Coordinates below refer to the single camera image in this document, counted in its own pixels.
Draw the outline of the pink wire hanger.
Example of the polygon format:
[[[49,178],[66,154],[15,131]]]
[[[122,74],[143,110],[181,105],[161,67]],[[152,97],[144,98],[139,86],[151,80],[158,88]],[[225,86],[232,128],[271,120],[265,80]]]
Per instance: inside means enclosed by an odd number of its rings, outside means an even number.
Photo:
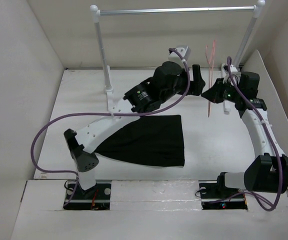
[[[209,46],[205,46],[205,58],[208,65],[208,89],[213,85],[214,62],[216,52],[216,40],[212,41],[211,51],[209,53]]]

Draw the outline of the black trousers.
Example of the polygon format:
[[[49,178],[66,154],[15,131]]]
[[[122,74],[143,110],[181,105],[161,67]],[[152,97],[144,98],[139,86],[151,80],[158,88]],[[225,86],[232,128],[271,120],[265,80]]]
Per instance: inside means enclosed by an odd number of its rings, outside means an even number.
[[[95,153],[143,166],[183,167],[185,144],[182,117],[143,116],[104,140]]]

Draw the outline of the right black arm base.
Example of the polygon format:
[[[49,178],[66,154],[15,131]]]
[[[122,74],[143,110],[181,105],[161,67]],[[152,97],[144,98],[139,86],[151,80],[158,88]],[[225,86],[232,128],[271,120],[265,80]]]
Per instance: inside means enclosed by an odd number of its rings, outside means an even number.
[[[195,196],[202,210],[247,210],[246,198],[237,188],[220,186],[216,180],[199,181]]]

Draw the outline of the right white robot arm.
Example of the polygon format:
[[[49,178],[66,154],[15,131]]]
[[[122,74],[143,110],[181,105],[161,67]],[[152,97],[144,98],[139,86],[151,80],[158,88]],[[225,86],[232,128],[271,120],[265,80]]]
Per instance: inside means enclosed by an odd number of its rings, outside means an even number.
[[[265,101],[257,97],[260,76],[243,72],[238,83],[218,78],[214,85],[202,93],[212,103],[234,103],[245,124],[254,150],[254,161],[244,172],[222,172],[215,191],[227,197],[233,189],[253,192],[281,193],[288,188],[288,156],[276,141],[269,123]]]

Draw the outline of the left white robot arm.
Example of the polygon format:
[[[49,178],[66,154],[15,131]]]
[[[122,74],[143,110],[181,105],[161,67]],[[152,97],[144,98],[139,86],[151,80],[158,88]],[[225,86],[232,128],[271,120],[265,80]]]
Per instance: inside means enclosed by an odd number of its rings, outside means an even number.
[[[201,95],[205,84],[198,64],[186,71],[166,61],[151,77],[127,91],[109,114],[79,130],[66,130],[64,138],[79,176],[79,194],[88,199],[98,188],[98,155],[136,165],[182,167],[182,118],[157,115],[157,111],[175,95]]]

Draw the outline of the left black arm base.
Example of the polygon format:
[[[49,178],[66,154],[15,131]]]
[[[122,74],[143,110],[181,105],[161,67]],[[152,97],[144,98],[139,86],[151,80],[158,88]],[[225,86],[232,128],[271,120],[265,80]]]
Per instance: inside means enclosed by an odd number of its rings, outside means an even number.
[[[90,190],[82,190],[74,181],[64,183],[63,209],[68,211],[107,211],[111,203],[111,181],[98,181]]]

